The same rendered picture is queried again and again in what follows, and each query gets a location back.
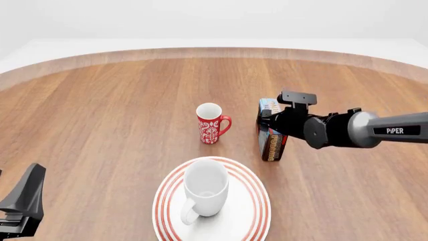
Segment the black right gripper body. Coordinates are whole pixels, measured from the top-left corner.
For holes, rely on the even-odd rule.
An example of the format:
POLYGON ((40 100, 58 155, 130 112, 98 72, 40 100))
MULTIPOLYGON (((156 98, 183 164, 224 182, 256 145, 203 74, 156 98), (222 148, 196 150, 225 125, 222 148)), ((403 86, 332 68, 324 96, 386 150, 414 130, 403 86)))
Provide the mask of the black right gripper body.
POLYGON ((271 110, 262 110, 259 124, 275 130, 285 136, 304 138, 305 112, 295 108, 285 108, 273 114, 271 110))

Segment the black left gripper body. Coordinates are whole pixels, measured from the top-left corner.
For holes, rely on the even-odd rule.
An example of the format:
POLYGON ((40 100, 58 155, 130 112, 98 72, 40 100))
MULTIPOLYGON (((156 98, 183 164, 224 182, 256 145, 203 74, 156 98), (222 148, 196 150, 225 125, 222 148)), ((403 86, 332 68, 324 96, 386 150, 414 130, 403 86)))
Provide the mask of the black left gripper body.
POLYGON ((43 210, 20 212, 0 208, 5 218, 0 218, 0 238, 22 238, 34 236, 44 217, 43 210))

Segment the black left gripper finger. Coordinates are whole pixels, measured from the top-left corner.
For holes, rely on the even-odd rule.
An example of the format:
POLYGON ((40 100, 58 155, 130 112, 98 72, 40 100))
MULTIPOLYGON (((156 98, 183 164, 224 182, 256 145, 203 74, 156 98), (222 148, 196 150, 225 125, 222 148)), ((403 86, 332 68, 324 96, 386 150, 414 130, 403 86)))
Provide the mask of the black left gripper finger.
POLYGON ((7 214, 42 219, 42 192, 46 168, 32 163, 16 186, 0 202, 0 210, 7 214))

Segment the white plate with red rings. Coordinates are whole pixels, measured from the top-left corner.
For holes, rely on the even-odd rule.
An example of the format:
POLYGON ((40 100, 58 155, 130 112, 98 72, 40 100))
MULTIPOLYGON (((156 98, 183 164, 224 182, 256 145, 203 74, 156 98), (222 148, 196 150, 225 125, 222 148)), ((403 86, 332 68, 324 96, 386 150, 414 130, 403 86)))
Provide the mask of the white plate with red rings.
POLYGON ((193 162, 176 166, 160 183, 152 204, 152 224, 158 241, 264 241, 272 211, 263 183, 245 165, 212 156, 229 174, 229 192, 218 214, 187 226, 180 212, 186 201, 184 173, 193 162))

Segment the red mug with white pattern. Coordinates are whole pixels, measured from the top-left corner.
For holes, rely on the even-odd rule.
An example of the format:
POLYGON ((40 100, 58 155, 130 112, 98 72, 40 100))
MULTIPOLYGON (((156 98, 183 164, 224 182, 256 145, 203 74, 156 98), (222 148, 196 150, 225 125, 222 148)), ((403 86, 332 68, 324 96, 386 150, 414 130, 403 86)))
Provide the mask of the red mug with white pattern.
POLYGON ((230 116, 222 114, 218 104, 207 102, 196 109, 200 140, 204 144, 214 144, 232 125, 230 116))

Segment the chocolate pudding box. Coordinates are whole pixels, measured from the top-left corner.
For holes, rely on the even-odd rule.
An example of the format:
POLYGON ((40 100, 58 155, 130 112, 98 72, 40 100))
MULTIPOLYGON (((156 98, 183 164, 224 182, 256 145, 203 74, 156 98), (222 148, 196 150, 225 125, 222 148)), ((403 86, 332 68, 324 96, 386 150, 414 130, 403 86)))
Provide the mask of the chocolate pudding box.
MULTIPOLYGON (((267 111, 268 115, 282 111, 280 104, 274 98, 261 98, 258 106, 258 118, 264 111, 267 111)), ((258 122, 256 122, 256 127, 261 159, 268 162, 279 161, 282 158, 288 136, 258 122)))

